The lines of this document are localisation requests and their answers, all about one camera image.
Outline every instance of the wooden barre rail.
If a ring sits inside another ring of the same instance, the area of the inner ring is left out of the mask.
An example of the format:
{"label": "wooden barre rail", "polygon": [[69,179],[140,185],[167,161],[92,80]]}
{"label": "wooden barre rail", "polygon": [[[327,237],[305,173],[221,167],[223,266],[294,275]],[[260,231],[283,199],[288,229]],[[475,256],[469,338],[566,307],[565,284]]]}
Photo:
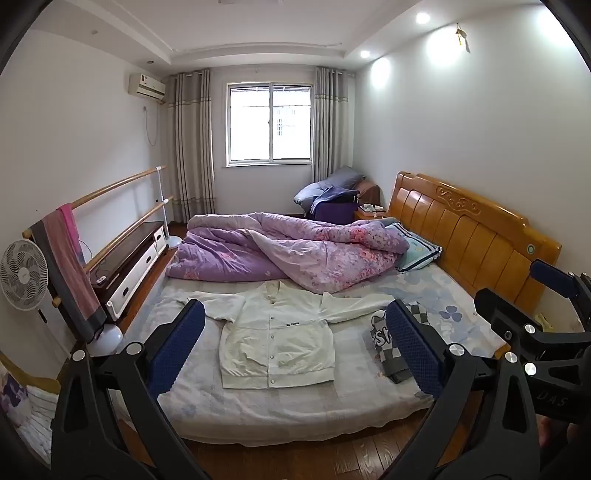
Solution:
{"label": "wooden barre rail", "polygon": [[[118,187],[122,187],[123,185],[126,185],[127,183],[130,183],[134,180],[140,179],[142,177],[146,177],[147,175],[155,173],[158,170],[164,170],[165,168],[166,168],[166,165],[162,165],[161,167],[154,167],[149,170],[145,170],[140,173],[136,173],[135,175],[132,175],[131,177],[127,177],[126,179],[111,183],[110,185],[107,185],[106,187],[102,187],[101,189],[95,190],[94,192],[90,192],[88,195],[84,195],[82,198],[79,198],[79,199],[75,200],[74,202],[72,202],[71,203],[72,210],[75,208],[78,208],[81,205],[84,205],[86,202],[89,202],[97,197],[100,197],[104,193],[110,192],[111,190],[115,190]],[[25,230],[22,233],[22,237],[26,238],[26,239],[31,239],[33,237],[33,233],[31,232],[31,229],[28,228],[27,230]]]}
{"label": "wooden barre rail", "polygon": [[[160,210],[164,205],[166,205],[168,202],[170,202],[172,199],[174,198],[174,196],[170,196],[167,199],[164,199],[163,202],[159,203],[158,205],[156,205],[154,208],[152,208],[149,212],[147,212],[142,218],[137,219],[134,223],[132,223],[131,225],[129,225],[125,230],[123,230],[119,235],[117,235],[113,240],[111,240],[108,244],[105,245],[105,247],[103,248],[103,250],[101,250],[100,252],[98,252],[94,257],[92,257],[90,259],[90,261],[84,266],[84,271],[86,273],[88,273],[90,270],[92,270],[94,268],[94,266],[100,262],[101,260],[103,260],[107,255],[109,255],[115,248],[117,248],[117,246],[123,241],[125,240],[128,236],[130,236],[133,232],[135,232],[139,226],[144,223],[145,220],[148,219],[148,217],[150,217],[151,215],[153,215],[154,213],[156,213],[158,210]],[[61,298],[60,297],[56,297],[53,299],[53,301],[51,302],[51,304],[54,307],[59,307],[61,304]]]}

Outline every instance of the light blue pillowcase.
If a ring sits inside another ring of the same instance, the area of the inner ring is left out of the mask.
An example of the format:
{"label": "light blue pillowcase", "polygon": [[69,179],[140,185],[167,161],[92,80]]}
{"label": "light blue pillowcase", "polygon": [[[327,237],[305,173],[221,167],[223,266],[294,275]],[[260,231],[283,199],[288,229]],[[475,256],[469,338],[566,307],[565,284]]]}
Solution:
{"label": "light blue pillowcase", "polygon": [[426,267],[443,252],[442,247],[406,230],[400,222],[392,223],[386,228],[396,230],[408,241],[407,252],[396,261],[395,266],[400,273]]}

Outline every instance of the barre stand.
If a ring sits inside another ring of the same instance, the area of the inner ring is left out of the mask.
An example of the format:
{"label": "barre stand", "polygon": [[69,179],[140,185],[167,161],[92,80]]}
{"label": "barre stand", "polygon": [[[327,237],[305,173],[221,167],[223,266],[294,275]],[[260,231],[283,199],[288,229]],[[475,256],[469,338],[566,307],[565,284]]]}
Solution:
{"label": "barre stand", "polygon": [[[156,167],[160,201],[163,202],[165,198],[162,193],[162,178],[160,177],[160,170],[162,170],[162,167]],[[164,236],[166,237],[166,244],[168,245],[168,248],[177,248],[183,242],[183,239],[176,235],[170,235],[170,232],[168,231],[168,220],[166,219],[166,208],[162,209],[162,214],[164,215]]]}

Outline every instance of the purple floral comforter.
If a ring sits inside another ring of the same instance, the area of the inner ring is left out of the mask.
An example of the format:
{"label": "purple floral comforter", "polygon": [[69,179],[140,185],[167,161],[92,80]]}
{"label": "purple floral comforter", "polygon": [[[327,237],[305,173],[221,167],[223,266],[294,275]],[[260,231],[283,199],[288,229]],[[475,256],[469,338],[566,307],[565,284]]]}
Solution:
{"label": "purple floral comforter", "polygon": [[274,213],[197,215],[167,268],[169,277],[264,281],[289,277],[334,293],[394,266],[408,242],[380,222],[333,225]]}

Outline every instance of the wooden floor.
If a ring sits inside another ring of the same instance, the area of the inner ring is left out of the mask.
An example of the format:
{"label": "wooden floor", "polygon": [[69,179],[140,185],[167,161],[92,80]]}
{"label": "wooden floor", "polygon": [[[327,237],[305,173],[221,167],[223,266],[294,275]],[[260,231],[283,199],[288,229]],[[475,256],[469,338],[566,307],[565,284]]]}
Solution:
{"label": "wooden floor", "polygon": [[[183,225],[171,225],[172,235],[184,238]],[[168,264],[174,251],[161,257],[134,295],[127,316],[120,324],[125,331]],[[208,445],[187,441],[199,465],[214,479],[253,480],[373,480],[396,458],[420,425],[425,410],[376,429],[342,435],[325,442],[292,442],[284,445],[247,448],[241,445]],[[151,463],[138,435],[124,422],[121,430],[132,455]],[[461,448],[465,434],[446,452],[450,458]]]}

